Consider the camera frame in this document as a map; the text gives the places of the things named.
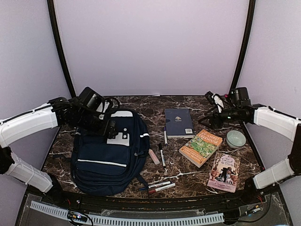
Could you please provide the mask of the orange treehouse paperback book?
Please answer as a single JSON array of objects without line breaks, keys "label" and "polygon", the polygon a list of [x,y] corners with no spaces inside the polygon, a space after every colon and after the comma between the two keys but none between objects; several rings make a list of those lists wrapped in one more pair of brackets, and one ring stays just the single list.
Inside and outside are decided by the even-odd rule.
[{"label": "orange treehouse paperback book", "polygon": [[220,147],[223,138],[207,130],[201,130],[194,138],[179,149],[179,153],[200,168]]}]

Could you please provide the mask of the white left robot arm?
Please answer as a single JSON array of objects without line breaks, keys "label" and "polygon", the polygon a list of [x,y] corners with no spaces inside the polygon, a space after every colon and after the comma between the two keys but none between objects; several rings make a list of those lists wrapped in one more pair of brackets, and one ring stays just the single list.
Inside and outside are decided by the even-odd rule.
[{"label": "white left robot arm", "polygon": [[111,115],[120,108],[113,98],[93,97],[84,102],[79,97],[59,97],[41,106],[0,121],[0,172],[31,185],[56,205],[66,202],[66,194],[59,189],[54,177],[38,170],[18,157],[10,145],[41,131],[63,125],[81,127],[88,131],[112,138],[116,135]]}]

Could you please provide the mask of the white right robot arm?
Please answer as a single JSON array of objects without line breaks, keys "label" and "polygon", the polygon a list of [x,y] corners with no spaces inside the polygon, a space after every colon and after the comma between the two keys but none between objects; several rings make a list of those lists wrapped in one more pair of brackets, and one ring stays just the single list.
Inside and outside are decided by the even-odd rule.
[{"label": "white right robot arm", "polygon": [[[240,200],[250,204],[258,197],[258,191],[270,185],[279,184],[301,174],[301,120],[261,104],[231,107],[214,112],[201,119],[211,129],[220,129],[224,123],[240,121],[250,123],[251,134],[259,142],[260,155],[269,168],[246,181],[246,190],[240,193]],[[268,157],[275,153],[272,165]]]}]

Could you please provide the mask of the navy blue student backpack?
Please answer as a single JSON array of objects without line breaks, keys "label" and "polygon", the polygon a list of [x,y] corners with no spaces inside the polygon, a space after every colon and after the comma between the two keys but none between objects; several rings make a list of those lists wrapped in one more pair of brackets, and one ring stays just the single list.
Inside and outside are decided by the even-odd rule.
[{"label": "navy blue student backpack", "polygon": [[140,175],[150,148],[146,123],[133,110],[121,109],[112,116],[117,135],[107,139],[77,128],[71,155],[71,177],[77,188],[89,195],[119,194]]}]

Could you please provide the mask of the pink Shakespeare paperback book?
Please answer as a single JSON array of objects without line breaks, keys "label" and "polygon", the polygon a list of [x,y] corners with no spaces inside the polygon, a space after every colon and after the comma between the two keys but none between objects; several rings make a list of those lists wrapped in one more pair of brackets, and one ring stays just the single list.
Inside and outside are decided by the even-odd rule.
[{"label": "pink Shakespeare paperback book", "polygon": [[235,193],[238,184],[240,158],[218,152],[215,156],[207,186],[225,192]]}]

